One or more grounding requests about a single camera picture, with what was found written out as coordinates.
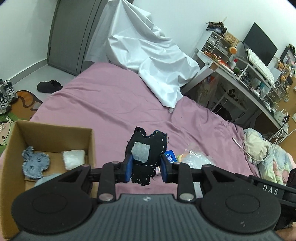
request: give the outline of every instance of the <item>white keyboard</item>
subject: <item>white keyboard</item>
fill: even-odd
[[[249,61],[255,65],[256,69],[263,75],[264,78],[267,79],[268,83],[274,88],[274,76],[270,72],[270,70],[266,67],[266,65],[259,59],[259,57],[251,50],[247,49]]]

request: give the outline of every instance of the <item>woven basket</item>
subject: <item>woven basket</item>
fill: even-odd
[[[233,36],[231,33],[229,33],[229,32],[227,32],[227,33],[225,34],[224,39],[225,39],[228,43],[230,43],[230,45],[231,45],[232,47],[236,47],[237,44],[239,43],[239,40],[238,40],[236,37],[234,37],[234,36]]]

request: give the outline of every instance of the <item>white wall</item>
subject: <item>white wall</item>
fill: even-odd
[[[240,40],[256,22],[278,48],[278,57],[289,43],[296,46],[296,10],[287,0],[135,0],[133,4],[150,12],[154,24],[189,56],[206,23],[225,17],[228,31]]]
[[[6,0],[0,5],[0,78],[47,58],[57,0]]]

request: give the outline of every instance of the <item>computer monitor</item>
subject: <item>computer monitor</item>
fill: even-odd
[[[277,51],[277,47],[263,30],[254,23],[244,43],[268,66]]]

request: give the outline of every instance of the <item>denim fabric toy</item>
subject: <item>denim fabric toy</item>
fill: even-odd
[[[43,177],[42,171],[49,167],[49,156],[44,153],[34,153],[32,146],[27,147],[22,152],[24,162],[22,171],[24,175],[31,179],[40,179]]]

